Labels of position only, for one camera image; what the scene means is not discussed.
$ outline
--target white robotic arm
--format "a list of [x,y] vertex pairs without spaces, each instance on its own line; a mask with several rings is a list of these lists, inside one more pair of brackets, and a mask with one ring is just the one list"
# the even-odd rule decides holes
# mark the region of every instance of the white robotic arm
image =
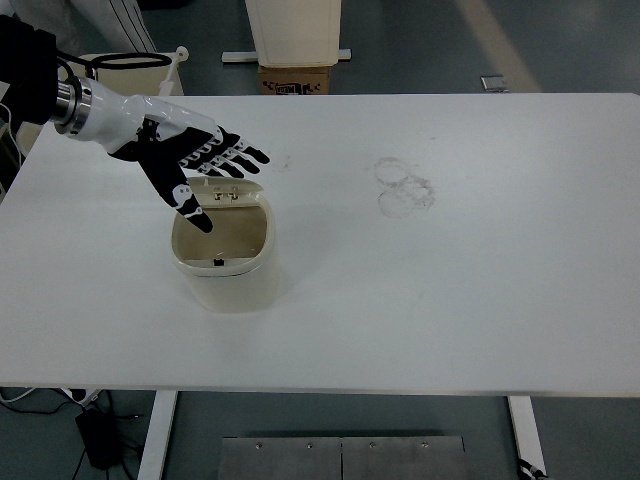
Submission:
[[90,79],[58,83],[51,120],[70,138],[95,141],[112,157],[138,162],[160,196],[205,232],[212,230],[182,168],[209,176],[258,173],[269,159],[211,118],[158,98],[118,95]]
[[137,162],[171,207],[204,232],[213,225],[191,192],[183,168],[209,176],[258,173],[269,158],[214,120],[142,95],[118,95],[90,79],[57,78],[55,37],[0,15],[0,100],[17,131],[43,124],[76,140],[102,145],[112,157]]

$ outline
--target container lid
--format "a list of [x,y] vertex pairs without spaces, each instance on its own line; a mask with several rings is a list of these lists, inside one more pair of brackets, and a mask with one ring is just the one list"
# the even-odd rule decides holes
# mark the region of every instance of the container lid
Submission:
[[262,186],[251,180],[227,177],[191,177],[191,191],[202,207],[255,205]]

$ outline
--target metal plate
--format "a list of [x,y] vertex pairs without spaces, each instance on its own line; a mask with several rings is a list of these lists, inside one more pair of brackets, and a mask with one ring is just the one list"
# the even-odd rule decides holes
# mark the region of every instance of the metal plate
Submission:
[[218,480],[466,480],[461,437],[225,438]]
[[225,438],[218,480],[340,480],[340,438]]
[[490,93],[508,93],[509,86],[507,85],[507,81],[504,79],[502,75],[490,75],[486,77],[480,77],[480,81],[482,82],[482,87],[485,92]]
[[461,437],[343,438],[344,480],[465,480]]

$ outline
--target smudge mark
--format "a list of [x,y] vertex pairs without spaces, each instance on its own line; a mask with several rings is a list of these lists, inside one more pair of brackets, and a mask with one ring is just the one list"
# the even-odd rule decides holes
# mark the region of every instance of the smudge mark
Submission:
[[291,155],[286,158],[279,158],[273,162],[272,168],[279,173],[286,173],[291,170]]
[[435,202],[429,181],[411,173],[411,168],[397,158],[382,158],[375,165],[375,177],[385,191],[378,197],[383,215],[404,218],[427,211]]

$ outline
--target table top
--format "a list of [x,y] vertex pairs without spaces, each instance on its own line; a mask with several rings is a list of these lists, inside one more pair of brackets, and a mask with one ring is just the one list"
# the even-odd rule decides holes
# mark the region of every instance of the table top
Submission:
[[268,309],[204,309],[137,164],[36,142],[0,205],[0,385],[640,394],[640,99],[172,97],[273,159]]

